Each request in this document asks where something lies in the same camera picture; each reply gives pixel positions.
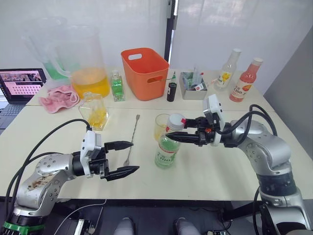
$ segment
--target laptop screen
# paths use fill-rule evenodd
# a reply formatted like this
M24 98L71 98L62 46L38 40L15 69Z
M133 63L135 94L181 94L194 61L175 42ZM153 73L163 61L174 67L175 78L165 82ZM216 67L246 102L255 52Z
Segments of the laptop screen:
M0 70L0 86L9 103L28 102L44 82L42 69Z

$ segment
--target pink cloth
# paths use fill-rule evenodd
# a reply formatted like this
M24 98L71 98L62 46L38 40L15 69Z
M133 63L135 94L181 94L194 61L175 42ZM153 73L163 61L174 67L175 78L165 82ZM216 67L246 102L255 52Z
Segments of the pink cloth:
M39 103L50 113L56 113L61 108L71 108L79 102L79 95L72 85L64 85L48 91L48 97L39 97Z

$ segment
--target gray container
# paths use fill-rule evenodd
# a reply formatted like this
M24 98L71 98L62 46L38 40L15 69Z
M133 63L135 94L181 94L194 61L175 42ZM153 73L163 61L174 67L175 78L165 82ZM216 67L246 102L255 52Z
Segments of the gray container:
M187 85L185 84L185 82L187 82L187 80L189 78L192 78L192 76L193 76L193 72L181 72L180 73L179 86L180 86L180 90L181 90L181 96L183 99L203 100L206 96L206 93L207 93L207 87L206 87L203 79L202 79L202 83L204 86L203 90L201 90L201 91L188 91L188 90L186 90Z

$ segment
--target orange basket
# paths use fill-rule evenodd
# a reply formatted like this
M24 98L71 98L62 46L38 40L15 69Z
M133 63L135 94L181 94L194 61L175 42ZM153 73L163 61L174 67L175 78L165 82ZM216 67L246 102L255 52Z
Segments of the orange basket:
M169 64L150 48L121 53L127 83L137 99L150 100L163 95Z

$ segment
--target glass jug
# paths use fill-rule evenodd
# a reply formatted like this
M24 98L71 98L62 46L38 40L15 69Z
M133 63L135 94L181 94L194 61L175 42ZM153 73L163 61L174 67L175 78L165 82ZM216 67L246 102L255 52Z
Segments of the glass jug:
M25 45L34 57L43 63L52 79L67 79L56 71L47 55L47 49L53 41L54 30L66 23L67 20L63 17L43 17L29 20L22 25L22 39Z
M57 30L49 58L57 71L71 79L81 98L85 92L110 93L98 30L89 25L66 25Z
M103 130L109 113L104 106L102 95L91 92L84 93L83 103L78 107L78 110L94 131Z

